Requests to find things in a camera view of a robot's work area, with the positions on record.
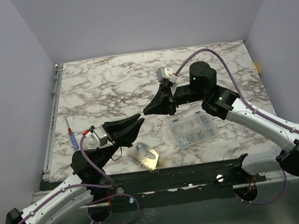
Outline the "metal key organizer plate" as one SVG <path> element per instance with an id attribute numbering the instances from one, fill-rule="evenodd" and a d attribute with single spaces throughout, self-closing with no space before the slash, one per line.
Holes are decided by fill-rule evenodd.
<path id="1" fill-rule="evenodd" d="M 138 142 L 135 144 L 134 158 L 149 171 L 157 169 L 159 154 L 145 143 Z"/>

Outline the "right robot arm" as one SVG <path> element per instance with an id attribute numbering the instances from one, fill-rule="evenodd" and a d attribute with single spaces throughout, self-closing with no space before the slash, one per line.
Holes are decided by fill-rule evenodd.
<path id="1" fill-rule="evenodd" d="M 246 183 L 253 175 L 282 169 L 299 177 L 299 124 L 265 112 L 230 89 L 217 85 L 216 70 L 204 61 L 189 69 L 188 85 L 178 86 L 172 69 L 160 67 L 157 94 L 145 107 L 144 115 L 174 115 L 180 105 L 202 101 L 202 109 L 211 116 L 228 120 L 266 137 L 277 145 L 272 151 L 247 154 L 233 177 Z"/>

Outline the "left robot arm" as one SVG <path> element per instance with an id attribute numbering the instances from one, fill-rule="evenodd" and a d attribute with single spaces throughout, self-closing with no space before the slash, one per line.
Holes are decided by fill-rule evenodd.
<path id="1" fill-rule="evenodd" d="M 23 210 L 10 210 L 5 224 L 52 224 L 72 209 L 101 202 L 105 190 L 115 188 L 103 167 L 118 149 L 133 146 L 144 121 L 137 113 L 85 130 L 79 150 L 73 153 L 73 173 L 36 203 Z"/>

